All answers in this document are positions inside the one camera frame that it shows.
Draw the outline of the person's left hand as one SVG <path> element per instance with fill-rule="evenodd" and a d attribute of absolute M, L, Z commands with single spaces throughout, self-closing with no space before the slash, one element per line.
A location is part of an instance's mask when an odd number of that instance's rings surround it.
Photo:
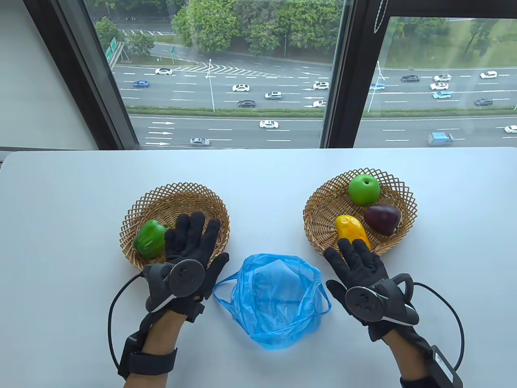
<path fill-rule="evenodd" d="M 218 219 L 210 219 L 205 226 L 205 215 L 194 212 L 177 217 L 175 228 L 168 229 L 164 236 L 166 241 L 166 261 L 177 264 L 185 259 L 193 259 L 202 264 L 205 277 L 201 286 L 189 296 L 172 299 L 165 309 L 186 316 L 186 321 L 193 323 L 203 313 L 202 301 L 208 300 L 229 255 L 222 253 L 209 261 L 214 253 L 216 241 L 221 228 Z"/>

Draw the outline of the person's right hand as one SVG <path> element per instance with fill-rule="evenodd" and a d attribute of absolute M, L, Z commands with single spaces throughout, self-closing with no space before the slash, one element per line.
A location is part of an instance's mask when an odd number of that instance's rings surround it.
<path fill-rule="evenodd" d="M 341 303 L 343 308 L 351 315 L 345 303 L 345 294 L 351 287 L 370 287 L 387 279 L 388 273 L 380 257 L 369 250 L 362 240 L 343 238 L 338 240 L 338 249 L 327 248 L 323 256 L 330 264 L 339 281 L 328 280 L 326 286 L 331 295 Z M 397 325 L 389 321 L 367 322 L 356 318 L 363 326 L 368 327 L 371 341 L 382 339 L 390 331 L 397 331 L 405 340 L 417 347 L 428 347 L 427 341 L 409 326 Z"/>

